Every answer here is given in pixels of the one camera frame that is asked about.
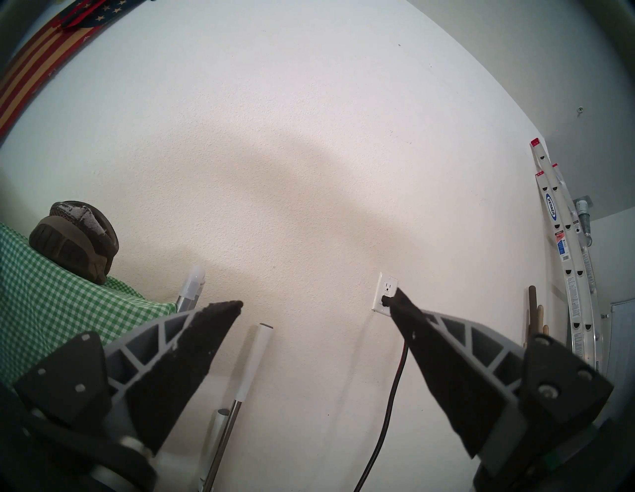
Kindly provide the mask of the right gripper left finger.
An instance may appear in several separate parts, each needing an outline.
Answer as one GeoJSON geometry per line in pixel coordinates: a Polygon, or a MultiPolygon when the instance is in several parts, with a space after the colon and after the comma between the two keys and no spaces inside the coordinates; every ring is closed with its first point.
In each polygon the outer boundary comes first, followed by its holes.
{"type": "Polygon", "coordinates": [[[47,427],[97,447],[131,437],[155,455],[202,384],[243,302],[154,319],[103,345],[80,332],[36,361],[13,388],[47,427]]]}

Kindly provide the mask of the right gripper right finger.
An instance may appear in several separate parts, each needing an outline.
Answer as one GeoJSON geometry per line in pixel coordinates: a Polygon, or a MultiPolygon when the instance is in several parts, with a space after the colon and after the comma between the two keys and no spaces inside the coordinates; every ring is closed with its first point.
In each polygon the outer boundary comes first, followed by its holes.
{"type": "Polygon", "coordinates": [[[399,288],[390,315],[471,457],[543,453],[590,426],[613,392],[543,333],[523,347],[483,324],[420,309],[399,288]]]}

